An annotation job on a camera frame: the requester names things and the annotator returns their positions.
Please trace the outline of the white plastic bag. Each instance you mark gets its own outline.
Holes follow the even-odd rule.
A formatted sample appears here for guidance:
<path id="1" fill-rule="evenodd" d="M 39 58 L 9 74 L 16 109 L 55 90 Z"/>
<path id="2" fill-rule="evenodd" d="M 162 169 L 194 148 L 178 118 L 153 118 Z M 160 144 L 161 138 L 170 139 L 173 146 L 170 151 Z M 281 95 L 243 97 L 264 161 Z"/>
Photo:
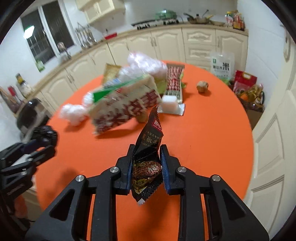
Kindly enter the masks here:
<path id="1" fill-rule="evenodd" d="M 59 118 L 67 120 L 71 126 L 80 125 L 87 117 L 87 108 L 79 104 L 66 104 L 59 113 Z"/>
<path id="2" fill-rule="evenodd" d="M 147 73 L 154 78 L 165 79 L 167 76 L 168 69 L 163 61 L 151 58 L 142 52 L 130 52 L 127 62 L 132 70 Z"/>

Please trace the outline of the black pepper beef wrapper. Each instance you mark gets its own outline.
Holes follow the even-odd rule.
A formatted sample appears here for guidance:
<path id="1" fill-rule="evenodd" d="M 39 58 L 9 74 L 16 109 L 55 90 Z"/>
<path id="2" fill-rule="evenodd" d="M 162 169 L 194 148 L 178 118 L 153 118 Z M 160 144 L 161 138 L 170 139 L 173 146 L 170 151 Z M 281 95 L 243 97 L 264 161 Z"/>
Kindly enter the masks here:
<path id="1" fill-rule="evenodd" d="M 140 132 L 132 154 L 132 196 L 144 204 L 163 182 L 159 148 L 164 134 L 158 106 L 151 109 L 147 123 Z"/>

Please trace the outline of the large glutinous rice snack bag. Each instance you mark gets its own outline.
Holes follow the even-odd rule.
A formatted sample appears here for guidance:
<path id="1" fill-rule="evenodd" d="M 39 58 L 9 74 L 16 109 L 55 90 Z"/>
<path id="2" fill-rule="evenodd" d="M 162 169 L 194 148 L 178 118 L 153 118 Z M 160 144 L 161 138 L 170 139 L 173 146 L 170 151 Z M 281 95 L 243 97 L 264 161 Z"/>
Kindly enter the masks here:
<path id="1" fill-rule="evenodd" d="M 144 74 L 95 94 L 88 114 L 95 134 L 100 135 L 145 113 L 160 102 L 154 78 Z"/>

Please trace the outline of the red white snack wrapper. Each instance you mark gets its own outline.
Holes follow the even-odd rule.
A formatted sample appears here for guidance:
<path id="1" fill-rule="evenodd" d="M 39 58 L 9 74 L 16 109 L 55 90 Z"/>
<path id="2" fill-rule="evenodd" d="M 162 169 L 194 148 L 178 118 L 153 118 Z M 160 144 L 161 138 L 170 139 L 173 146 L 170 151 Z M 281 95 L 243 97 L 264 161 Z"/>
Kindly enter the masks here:
<path id="1" fill-rule="evenodd" d="M 185 104 L 183 103 L 182 93 L 182 77 L 184 74 L 184 65 L 167 63 L 167 75 L 166 75 L 166 90 L 163 95 L 174 95 L 178 99 L 179 111 L 177 113 L 167 113 L 183 116 L 185 112 Z M 161 103 L 158 107 L 158 113 L 163 113 L 161 109 Z"/>

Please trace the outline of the kitchen window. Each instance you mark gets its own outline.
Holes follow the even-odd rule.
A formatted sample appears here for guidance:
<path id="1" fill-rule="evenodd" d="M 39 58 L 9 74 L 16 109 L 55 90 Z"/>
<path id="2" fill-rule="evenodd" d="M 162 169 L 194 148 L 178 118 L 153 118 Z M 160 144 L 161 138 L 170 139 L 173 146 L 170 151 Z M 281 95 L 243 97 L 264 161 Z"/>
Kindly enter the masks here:
<path id="1" fill-rule="evenodd" d="M 75 45 L 60 1 L 50 1 L 33 7 L 21 17 L 21 22 L 24 38 L 37 62 L 46 64 L 63 53 L 58 48 L 60 42 L 66 49 Z"/>

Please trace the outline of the round orange table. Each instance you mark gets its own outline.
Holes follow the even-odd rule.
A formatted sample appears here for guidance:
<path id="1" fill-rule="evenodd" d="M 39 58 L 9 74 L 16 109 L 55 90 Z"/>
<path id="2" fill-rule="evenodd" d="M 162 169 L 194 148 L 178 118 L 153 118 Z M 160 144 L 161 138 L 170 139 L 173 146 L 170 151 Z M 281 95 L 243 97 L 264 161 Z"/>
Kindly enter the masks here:
<path id="1" fill-rule="evenodd" d="M 243 198 L 252 172 L 253 140 L 246 112 L 233 91 L 211 73 L 186 65 L 183 79 L 183 115 L 156 113 L 139 123 L 130 117 L 119 123 L 121 114 L 106 117 L 115 127 L 97 135 L 91 120 L 71 126 L 54 116 L 50 125 L 58 133 L 56 155 L 37 170 L 40 206 L 48 205 L 77 176 L 93 177 L 113 167 L 130 145 L 133 172 L 128 195 L 116 197 L 119 240 L 176 240 L 180 197 L 168 195 L 164 186 L 143 203 L 134 195 L 162 176 L 159 148 L 165 144 L 170 155 L 200 176 L 221 176 Z"/>

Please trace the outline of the green dish soap bottle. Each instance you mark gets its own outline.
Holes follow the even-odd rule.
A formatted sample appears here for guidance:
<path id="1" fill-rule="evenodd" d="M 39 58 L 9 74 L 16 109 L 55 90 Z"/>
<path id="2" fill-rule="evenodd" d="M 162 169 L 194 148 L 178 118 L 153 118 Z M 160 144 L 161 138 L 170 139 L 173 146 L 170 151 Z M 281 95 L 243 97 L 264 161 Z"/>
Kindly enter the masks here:
<path id="1" fill-rule="evenodd" d="M 39 70 L 39 72 L 42 72 L 45 70 L 44 63 L 41 60 L 36 60 L 36 67 Z"/>

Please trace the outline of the sink faucet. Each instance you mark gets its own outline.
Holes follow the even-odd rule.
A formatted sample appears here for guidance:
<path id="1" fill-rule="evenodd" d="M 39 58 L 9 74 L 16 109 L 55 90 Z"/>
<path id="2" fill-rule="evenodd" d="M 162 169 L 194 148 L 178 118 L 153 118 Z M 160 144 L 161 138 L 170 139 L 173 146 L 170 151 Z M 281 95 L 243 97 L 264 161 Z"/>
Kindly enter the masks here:
<path id="1" fill-rule="evenodd" d="M 67 56 L 67 59 L 70 60 L 72 58 L 72 56 L 69 54 L 65 44 L 63 42 L 59 42 L 57 44 L 57 48 L 58 50 L 62 53 L 62 52 L 65 52 L 66 53 L 66 56 Z"/>

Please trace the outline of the gold snack packet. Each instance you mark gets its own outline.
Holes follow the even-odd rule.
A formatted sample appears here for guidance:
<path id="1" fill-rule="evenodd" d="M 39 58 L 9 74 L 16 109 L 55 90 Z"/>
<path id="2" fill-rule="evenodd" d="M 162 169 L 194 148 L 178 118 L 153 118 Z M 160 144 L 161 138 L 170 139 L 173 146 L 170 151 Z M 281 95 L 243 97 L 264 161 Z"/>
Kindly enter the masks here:
<path id="1" fill-rule="evenodd" d="M 104 73 L 103 73 L 102 83 L 105 84 L 107 81 L 117 78 L 120 69 L 121 69 L 120 65 L 106 63 Z"/>

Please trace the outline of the brown crumpled paper ball far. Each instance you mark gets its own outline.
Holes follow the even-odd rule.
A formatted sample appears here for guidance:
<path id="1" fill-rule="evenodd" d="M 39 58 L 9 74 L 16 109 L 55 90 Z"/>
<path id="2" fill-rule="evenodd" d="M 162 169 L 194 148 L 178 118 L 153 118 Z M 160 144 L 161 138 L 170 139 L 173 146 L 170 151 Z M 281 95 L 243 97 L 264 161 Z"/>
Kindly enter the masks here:
<path id="1" fill-rule="evenodd" d="M 206 81 L 199 81 L 196 86 L 197 91 L 199 93 L 206 93 L 208 90 L 208 87 L 209 87 L 209 84 Z"/>

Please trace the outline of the hanging utensil rack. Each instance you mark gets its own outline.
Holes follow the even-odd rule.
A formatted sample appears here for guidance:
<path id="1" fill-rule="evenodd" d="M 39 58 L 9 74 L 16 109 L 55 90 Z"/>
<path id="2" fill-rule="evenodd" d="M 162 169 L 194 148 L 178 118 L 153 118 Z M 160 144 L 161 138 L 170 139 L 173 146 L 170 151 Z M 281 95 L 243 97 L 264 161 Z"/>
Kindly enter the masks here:
<path id="1" fill-rule="evenodd" d="M 90 25 L 81 25 L 77 23 L 77 28 L 75 29 L 76 36 L 79 40 L 80 47 L 85 50 L 96 45 L 98 42 L 93 36 Z"/>

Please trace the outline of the white rice bag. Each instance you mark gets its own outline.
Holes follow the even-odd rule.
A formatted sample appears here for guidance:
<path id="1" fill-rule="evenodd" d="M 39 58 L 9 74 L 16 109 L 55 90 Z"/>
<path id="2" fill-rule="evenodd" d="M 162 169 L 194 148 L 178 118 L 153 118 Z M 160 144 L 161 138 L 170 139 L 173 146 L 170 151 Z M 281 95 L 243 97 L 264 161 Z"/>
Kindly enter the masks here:
<path id="1" fill-rule="evenodd" d="M 234 77 L 235 57 L 231 52 L 211 52 L 210 72 L 226 85 Z"/>

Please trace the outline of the condiment bottles group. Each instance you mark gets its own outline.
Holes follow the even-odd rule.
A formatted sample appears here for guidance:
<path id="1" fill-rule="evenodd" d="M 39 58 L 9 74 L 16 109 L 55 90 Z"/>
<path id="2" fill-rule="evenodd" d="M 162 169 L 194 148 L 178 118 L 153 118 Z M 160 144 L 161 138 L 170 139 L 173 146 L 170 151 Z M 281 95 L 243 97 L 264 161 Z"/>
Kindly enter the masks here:
<path id="1" fill-rule="evenodd" d="M 227 11 L 225 18 L 226 27 L 245 31 L 245 23 L 243 20 L 243 16 L 238 10 Z"/>

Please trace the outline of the wok with lid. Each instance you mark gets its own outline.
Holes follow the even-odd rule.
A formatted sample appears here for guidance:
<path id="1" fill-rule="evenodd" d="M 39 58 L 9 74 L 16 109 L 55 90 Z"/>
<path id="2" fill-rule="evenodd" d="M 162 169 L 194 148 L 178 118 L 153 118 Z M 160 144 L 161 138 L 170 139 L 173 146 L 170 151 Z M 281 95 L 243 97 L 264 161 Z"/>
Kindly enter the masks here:
<path id="1" fill-rule="evenodd" d="M 187 21 L 191 24 L 205 25 L 205 24 L 208 24 L 211 18 L 214 16 L 214 15 L 205 16 L 206 13 L 208 13 L 208 10 L 206 10 L 206 12 L 202 16 L 199 16 L 198 14 L 196 14 L 196 16 L 193 17 L 188 13 L 184 13 L 184 15 L 187 17 Z"/>

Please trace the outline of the green electric pot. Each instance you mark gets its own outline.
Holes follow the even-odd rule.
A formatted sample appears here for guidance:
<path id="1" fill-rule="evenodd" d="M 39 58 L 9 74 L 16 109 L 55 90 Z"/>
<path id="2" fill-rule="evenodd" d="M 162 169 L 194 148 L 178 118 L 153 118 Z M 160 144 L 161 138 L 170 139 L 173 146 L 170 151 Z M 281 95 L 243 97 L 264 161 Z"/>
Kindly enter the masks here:
<path id="1" fill-rule="evenodd" d="M 175 11 L 169 9 L 163 9 L 162 11 L 158 11 L 155 14 L 155 20 L 169 20 L 169 19 L 177 19 L 177 14 Z"/>

